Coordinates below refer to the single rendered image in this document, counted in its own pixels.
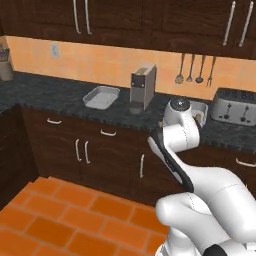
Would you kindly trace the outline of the hanging meat fork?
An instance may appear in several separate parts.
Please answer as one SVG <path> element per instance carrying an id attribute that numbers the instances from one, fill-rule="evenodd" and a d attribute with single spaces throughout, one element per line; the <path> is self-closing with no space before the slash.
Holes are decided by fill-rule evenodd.
<path id="1" fill-rule="evenodd" d="M 212 75 L 213 75 L 213 70 L 214 70 L 214 65 L 215 65 L 216 59 L 217 59 L 217 57 L 213 56 L 210 75 L 207 80 L 207 87 L 211 87 L 211 84 L 212 84 Z"/>

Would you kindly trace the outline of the beige jar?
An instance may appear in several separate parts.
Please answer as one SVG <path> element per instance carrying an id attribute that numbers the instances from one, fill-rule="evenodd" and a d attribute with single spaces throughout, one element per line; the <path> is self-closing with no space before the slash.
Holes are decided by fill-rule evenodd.
<path id="1" fill-rule="evenodd" d="M 10 49 L 4 36 L 0 36 L 0 79 L 2 81 L 11 81 L 13 79 Z"/>

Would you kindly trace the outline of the grey coffee machine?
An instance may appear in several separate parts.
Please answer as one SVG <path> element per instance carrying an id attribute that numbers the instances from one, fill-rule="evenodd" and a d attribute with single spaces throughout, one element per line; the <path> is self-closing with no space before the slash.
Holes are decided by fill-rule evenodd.
<path id="1" fill-rule="evenodd" d="M 146 110 L 154 97 L 157 67 L 152 63 L 143 63 L 131 73 L 130 106 L 132 114 Z"/>

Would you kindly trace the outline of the hanging ladle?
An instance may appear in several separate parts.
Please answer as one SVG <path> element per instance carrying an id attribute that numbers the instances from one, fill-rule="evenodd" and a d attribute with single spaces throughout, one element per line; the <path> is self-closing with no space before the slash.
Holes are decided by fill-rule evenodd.
<path id="1" fill-rule="evenodd" d="M 202 83 L 203 82 L 202 72 L 203 72 L 205 59 L 206 59 L 206 55 L 202 55 L 200 73 L 199 73 L 199 76 L 195 79 L 196 83 Z"/>

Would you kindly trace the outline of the silver toaster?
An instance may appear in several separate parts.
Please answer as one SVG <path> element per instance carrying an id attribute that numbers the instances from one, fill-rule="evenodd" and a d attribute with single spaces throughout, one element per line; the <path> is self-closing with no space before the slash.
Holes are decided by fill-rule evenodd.
<path id="1" fill-rule="evenodd" d="M 219 88 L 212 102 L 211 118 L 231 124 L 256 126 L 256 93 Z"/>

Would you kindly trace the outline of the clear empty tupperware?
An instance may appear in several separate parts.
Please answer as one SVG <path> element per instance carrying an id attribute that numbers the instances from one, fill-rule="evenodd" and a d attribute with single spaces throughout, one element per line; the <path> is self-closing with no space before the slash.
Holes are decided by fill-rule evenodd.
<path id="1" fill-rule="evenodd" d="M 118 98 L 120 90 L 110 86 L 98 86 L 83 97 L 88 108 L 106 110 Z"/>

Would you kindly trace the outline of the dark wooden corner cupboard run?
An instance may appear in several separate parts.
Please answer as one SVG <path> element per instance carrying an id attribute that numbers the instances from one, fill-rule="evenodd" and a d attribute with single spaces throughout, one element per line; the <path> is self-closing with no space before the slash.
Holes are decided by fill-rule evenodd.
<path id="1" fill-rule="evenodd" d="M 38 176 L 21 108 L 0 112 L 0 210 Z"/>

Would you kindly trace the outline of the dark wooden wall cupboard door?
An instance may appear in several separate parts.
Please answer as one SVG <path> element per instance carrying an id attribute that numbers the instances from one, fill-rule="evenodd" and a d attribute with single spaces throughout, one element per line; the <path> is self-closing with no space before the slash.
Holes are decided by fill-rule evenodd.
<path id="1" fill-rule="evenodd" d="M 83 0 L 76 0 L 81 30 Z M 0 0 L 0 21 L 6 36 L 79 42 L 73 0 Z"/>
<path id="2" fill-rule="evenodd" d="M 161 51 L 221 56 L 233 41 L 236 8 L 223 46 L 233 0 L 154 0 L 152 46 Z"/>
<path id="3" fill-rule="evenodd" d="M 89 0 L 92 35 L 87 43 L 149 49 L 153 24 L 153 0 Z"/>
<path id="4" fill-rule="evenodd" d="M 248 7 L 251 0 L 243 0 L 243 17 L 241 18 L 242 32 L 248 12 Z M 247 29 L 247 34 L 244 40 L 244 44 L 240 47 L 244 57 L 248 59 L 256 60 L 256 0 L 254 1 L 254 8 L 251 15 L 250 23 Z"/>

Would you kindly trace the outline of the hanging small spoon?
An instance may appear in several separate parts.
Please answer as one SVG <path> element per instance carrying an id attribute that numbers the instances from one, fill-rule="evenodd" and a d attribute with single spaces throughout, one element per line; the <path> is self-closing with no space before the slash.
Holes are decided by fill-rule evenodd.
<path id="1" fill-rule="evenodd" d="M 192 82 L 192 70 L 193 70 L 194 61 L 195 61 L 195 54 L 192 54 L 189 75 L 186 79 L 187 82 Z"/>

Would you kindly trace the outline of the dark wooden base cupboard door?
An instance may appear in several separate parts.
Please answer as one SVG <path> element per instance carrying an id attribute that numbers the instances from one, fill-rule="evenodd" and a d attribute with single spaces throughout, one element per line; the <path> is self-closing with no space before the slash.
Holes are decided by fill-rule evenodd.
<path id="1" fill-rule="evenodd" d="M 80 170 L 76 154 L 76 135 L 72 129 L 36 126 L 36 158 L 41 176 L 79 181 Z"/>
<path id="2" fill-rule="evenodd" d="M 85 160 L 81 167 L 83 184 L 110 194 L 128 196 L 130 170 L 136 165 L 130 148 L 109 140 L 86 141 L 89 141 L 90 164 Z"/>
<path id="3" fill-rule="evenodd" d="M 144 157 L 143 178 L 139 177 L 141 155 Z M 165 164 L 149 147 L 139 149 L 139 163 L 133 173 L 131 192 L 134 198 L 147 205 L 154 206 L 158 199 L 182 192 L 181 185 L 171 175 Z"/>

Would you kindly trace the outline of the dark wooden drawer front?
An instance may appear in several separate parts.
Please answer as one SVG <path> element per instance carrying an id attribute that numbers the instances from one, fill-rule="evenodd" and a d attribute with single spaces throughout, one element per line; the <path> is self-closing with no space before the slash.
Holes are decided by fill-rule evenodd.
<path id="1" fill-rule="evenodd" d="M 117 132 L 116 136 L 110 137 L 100 133 L 100 130 L 108 133 Z M 115 144 L 125 145 L 127 147 L 140 147 L 146 143 L 148 133 L 139 131 L 134 128 L 122 127 L 119 125 L 101 123 L 99 121 L 91 121 L 81 119 L 77 124 L 77 130 L 85 137 L 99 140 L 113 141 Z"/>
<path id="2" fill-rule="evenodd" d="M 256 163 L 256 154 L 231 149 L 201 145 L 184 152 L 182 159 L 195 166 L 223 167 L 235 173 L 251 191 L 256 191 L 256 168 L 238 165 L 236 158 L 246 163 Z"/>
<path id="3" fill-rule="evenodd" d="M 57 131 L 74 133 L 76 131 L 77 118 L 33 108 L 23 108 L 22 112 L 27 126 L 37 132 Z M 47 118 L 54 121 L 62 120 L 62 123 L 59 125 L 50 124 L 46 121 Z"/>

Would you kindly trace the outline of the hanging slotted spoon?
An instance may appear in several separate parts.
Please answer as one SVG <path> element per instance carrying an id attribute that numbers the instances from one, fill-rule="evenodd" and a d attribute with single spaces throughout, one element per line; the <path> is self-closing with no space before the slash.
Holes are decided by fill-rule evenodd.
<path id="1" fill-rule="evenodd" d="M 181 56 L 181 65 L 180 65 L 180 70 L 181 70 L 181 71 L 183 70 L 184 60 L 185 60 L 185 54 L 182 54 L 182 56 Z M 175 78 L 175 82 L 176 82 L 177 84 L 182 84 L 183 81 L 184 81 L 184 77 L 183 77 L 181 71 L 179 72 L 179 74 L 178 74 L 178 75 L 176 76 L 176 78 Z"/>

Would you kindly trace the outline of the white wall outlet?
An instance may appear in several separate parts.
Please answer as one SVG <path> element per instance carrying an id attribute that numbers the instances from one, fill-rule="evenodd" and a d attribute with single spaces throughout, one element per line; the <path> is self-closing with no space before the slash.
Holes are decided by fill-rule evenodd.
<path id="1" fill-rule="evenodd" d="M 58 50 L 58 45 L 55 43 L 51 43 L 51 54 L 53 58 L 59 58 L 59 50 Z"/>

